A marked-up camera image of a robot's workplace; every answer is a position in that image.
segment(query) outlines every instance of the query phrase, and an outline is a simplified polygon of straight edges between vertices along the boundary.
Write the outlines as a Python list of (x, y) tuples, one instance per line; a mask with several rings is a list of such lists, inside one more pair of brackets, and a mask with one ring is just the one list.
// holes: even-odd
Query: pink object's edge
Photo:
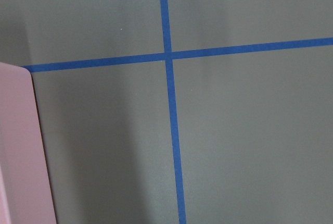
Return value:
[(0, 223), (56, 224), (30, 73), (0, 63)]

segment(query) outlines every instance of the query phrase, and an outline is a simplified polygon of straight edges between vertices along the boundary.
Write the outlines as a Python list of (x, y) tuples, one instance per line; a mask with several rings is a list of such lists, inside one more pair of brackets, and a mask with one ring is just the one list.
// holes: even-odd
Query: gray surface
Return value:
[(164, 62), (33, 78), (59, 224), (177, 223)]
[(0, 0), (0, 60), (6, 63), (158, 52), (159, 0)]
[(169, 0), (174, 51), (332, 37), (333, 0)]
[(174, 62), (188, 223), (333, 223), (332, 51)]

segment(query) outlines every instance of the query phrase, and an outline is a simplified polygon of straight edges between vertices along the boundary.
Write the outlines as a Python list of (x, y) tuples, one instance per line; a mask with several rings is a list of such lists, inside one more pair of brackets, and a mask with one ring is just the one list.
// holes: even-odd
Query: pink box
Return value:
[(0, 63), (0, 223), (56, 224), (30, 73)]

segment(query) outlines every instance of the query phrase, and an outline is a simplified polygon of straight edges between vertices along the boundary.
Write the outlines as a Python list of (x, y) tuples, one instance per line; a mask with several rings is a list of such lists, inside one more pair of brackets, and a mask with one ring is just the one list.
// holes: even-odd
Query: blue line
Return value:
[(170, 127), (171, 127), (171, 139), (172, 139), (173, 164), (175, 168), (175, 178), (176, 178), (178, 217), (180, 224), (186, 224), (181, 148), (179, 143), (176, 92), (175, 92), (175, 81), (173, 74), (172, 59), (168, 58), (167, 60), (165, 60), (165, 69), (167, 73), (166, 82), (168, 86)]
[(171, 48), (168, 0), (160, 0), (160, 4), (161, 4), (161, 16), (162, 16), (164, 52), (169, 53), (172, 51), (172, 48)]
[(278, 49), (306, 48), (333, 45), (333, 38), (308, 39), (288, 42), (261, 43), (231, 47), (206, 48), (193, 51), (172, 52), (172, 59), (194, 58), (204, 56), (218, 56), (260, 51), (275, 51)]
[(63, 63), (51, 63), (51, 64), (35, 64), (23, 66), (30, 72), (42, 72), (42, 71), (53, 71), (53, 70), (64, 70), (64, 69), (80, 69), (80, 68), (91, 68), (100, 66), (111, 66), (119, 64), (135, 64), (145, 63), (148, 61), (161, 61), (165, 60), (165, 53), (158, 54), (147, 54), (137, 56), (123, 56), (123, 57), (109, 57), (102, 59), (92, 60), (81, 60), (81, 61), (66, 61)]

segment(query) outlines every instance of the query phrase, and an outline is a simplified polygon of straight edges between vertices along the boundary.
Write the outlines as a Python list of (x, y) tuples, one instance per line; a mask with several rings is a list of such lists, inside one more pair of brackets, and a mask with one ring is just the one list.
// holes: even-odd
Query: pink block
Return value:
[(56, 224), (32, 79), (0, 63), (0, 223)]

